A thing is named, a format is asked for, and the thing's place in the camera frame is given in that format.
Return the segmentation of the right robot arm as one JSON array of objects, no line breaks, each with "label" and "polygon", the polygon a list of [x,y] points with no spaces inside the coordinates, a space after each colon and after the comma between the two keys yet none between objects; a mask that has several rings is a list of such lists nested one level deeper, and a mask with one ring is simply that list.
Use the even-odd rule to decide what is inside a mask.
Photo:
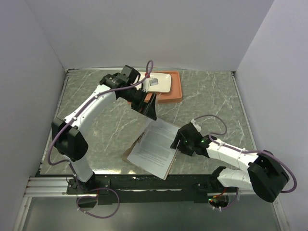
[{"label": "right robot arm", "polygon": [[233,166],[216,168],[210,175],[207,186],[220,192],[224,188],[253,191],[266,202],[274,202],[283,192],[290,178],[272,154],[250,153],[218,139],[213,134],[203,136],[201,127],[194,121],[178,129],[171,149],[192,156],[201,155]]}]

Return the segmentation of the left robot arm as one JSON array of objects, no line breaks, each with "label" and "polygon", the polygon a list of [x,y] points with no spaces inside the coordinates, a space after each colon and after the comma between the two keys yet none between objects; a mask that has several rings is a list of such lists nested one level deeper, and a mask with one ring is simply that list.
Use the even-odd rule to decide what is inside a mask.
[{"label": "left robot arm", "polygon": [[94,119],[109,104],[122,98],[130,103],[131,109],[156,120],[156,94],[146,102],[149,87],[156,84],[151,76],[151,68],[142,76],[135,68],[128,65],[122,71],[105,75],[94,92],[70,115],[64,119],[55,118],[51,124],[51,147],[64,156],[73,172],[75,181],[83,193],[91,193],[97,186],[95,173],[86,159],[89,145],[84,134]]}]

